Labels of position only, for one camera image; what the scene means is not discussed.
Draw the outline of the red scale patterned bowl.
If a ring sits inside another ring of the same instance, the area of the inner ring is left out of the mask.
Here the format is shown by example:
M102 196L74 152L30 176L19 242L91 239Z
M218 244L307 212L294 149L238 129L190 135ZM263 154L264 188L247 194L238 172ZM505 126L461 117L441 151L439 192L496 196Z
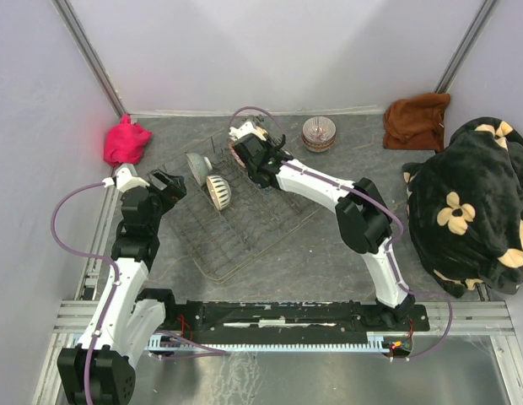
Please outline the red scale patterned bowl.
M335 143L335 141L336 141L335 137L333 137L331 139L324 140L324 141L314 141L312 139L307 138L304 135L301 136L301 139L302 139L304 144L316 145L316 146L328 146L328 145L332 146Z

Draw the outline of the wire dish rack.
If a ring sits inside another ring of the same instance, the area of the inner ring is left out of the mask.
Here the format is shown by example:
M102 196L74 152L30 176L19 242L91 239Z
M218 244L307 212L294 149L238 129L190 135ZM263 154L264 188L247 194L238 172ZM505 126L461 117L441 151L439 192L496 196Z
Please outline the wire dish rack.
M138 121L153 133L143 170L159 168L185 178L187 195L166 218L201 274L216 284L281 245L321 208L296 194L263 192L251 182L229 151L224 117L141 117ZM218 211L207 186L197 184L186 153L208 157L212 174L229 183L227 208Z

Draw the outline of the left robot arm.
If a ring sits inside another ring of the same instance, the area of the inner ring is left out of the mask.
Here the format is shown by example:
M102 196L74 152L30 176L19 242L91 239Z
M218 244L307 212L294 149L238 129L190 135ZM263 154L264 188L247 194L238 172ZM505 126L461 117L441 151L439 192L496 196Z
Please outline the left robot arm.
M121 194L122 220L111 255L93 256L109 266L97 308L75 346L63 348L57 358L70 404L128 404L149 339L157 328L177 322L171 291L143 292L141 287L160 246L160 221L186 196L185 179L162 170L150 175L163 186L135 176L127 167L96 184Z

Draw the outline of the red patterned green bowl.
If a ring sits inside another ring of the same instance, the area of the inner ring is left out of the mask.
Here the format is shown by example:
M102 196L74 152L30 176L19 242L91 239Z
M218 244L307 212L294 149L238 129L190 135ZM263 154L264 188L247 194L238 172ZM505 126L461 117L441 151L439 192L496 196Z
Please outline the red patterned green bowl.
M316 145L306 144L305 147L310 152L313 152L313 153L323 153L323 152L328 151L332 146L331 145L328 145L328 146L316 146Z

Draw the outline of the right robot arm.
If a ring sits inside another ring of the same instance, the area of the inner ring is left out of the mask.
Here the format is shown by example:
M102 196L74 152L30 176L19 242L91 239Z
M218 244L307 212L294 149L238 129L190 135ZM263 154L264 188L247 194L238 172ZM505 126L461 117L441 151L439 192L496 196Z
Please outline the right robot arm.
M363 178L345 181L302 164L267 135L229 130L231 148L259 186L291 192L336 215L344 244L358 253L375 286L376 315L387 329L397 330L409 320L415 299L403 281L392 247L391 224L402 223L386 207L375 184Z

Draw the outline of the grey purple bowl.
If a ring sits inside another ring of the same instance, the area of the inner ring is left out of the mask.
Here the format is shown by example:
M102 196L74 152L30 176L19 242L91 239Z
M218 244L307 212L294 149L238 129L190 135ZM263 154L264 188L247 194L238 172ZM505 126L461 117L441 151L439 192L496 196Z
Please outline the grey purple bowl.
M336 137L337 128L333 120L325 116L313 116L303 125L302 134L314 141Z

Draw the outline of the black striped white bowl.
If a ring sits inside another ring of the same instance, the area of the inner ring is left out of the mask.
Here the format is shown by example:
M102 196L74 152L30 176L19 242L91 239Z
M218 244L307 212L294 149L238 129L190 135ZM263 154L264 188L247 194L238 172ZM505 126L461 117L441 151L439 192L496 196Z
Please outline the black striped white bowl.
M206 186L213 205L218 211L227 208L231 202L229 183L221 175L208 175Z

